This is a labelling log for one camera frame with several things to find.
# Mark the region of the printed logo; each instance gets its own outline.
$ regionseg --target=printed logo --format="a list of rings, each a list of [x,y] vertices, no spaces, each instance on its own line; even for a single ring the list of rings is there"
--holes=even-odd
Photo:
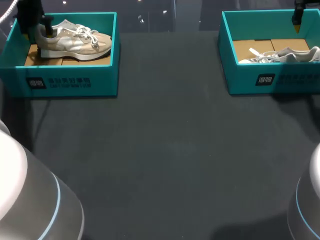
[[[275,79],[274,73],[260,74],[256,80],[256,86],[269,86]]]
[[[46,89],[46,85],[42,77],[27,77],[26,82],[31,89]]]

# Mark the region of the shoelace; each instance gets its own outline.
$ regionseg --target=shoelace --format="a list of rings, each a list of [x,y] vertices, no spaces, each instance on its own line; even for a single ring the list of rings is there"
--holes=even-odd
[[[99,46],[98,45],[98,38],[93,35],[94,33],[98,33],[98,31],[91,30],[89,27],[85,27],[85,26],[80,25],[76,29],[73,36],[84,37],[85,39],[90,38],[92,47],[97,48]]]
[[[253,48],[250,48],[249,51],[256,55],[255,58],[249,59],[252,62],[258,62],[258,63],[270,63],[270,62],[279,62],[279,57],[277,56],[276,51],[267,51],[263,54],[260,54],[258,51],[254,50]]]

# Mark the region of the cable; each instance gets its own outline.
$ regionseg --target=cable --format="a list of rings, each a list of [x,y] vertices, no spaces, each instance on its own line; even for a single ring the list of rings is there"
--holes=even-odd
[[[2,15],[2,17],[0,17],[0,24],[11,14],[11,12],[13,11],[14,7],[17,5],[19,0],[14,0],[10,7],[8,8],[8,10]]]

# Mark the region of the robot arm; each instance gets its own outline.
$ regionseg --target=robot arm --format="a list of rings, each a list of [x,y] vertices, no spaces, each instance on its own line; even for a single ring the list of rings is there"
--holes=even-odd
[[[294,13],[292,16],[292,24],[296,33],[299,33],[302,16],[307,4],[320,4],[320,0],[294,0]]]
[[[19,0],[17,3],[16,19],[21,33],[29,40],[32,39],[31,29],[37,24],[45,26],[46,35],[50,38],[53,34],[52,16],[45,15],[41,0]]]

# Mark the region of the dark fabric surface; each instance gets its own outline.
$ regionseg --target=dark fabric surface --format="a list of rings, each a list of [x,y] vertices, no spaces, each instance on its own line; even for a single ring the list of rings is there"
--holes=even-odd
[[[230,96],[217,37],[122,34],[117,98],[5,97],[13,136],[81,200],[86,239],[289,239],[320,98]]]

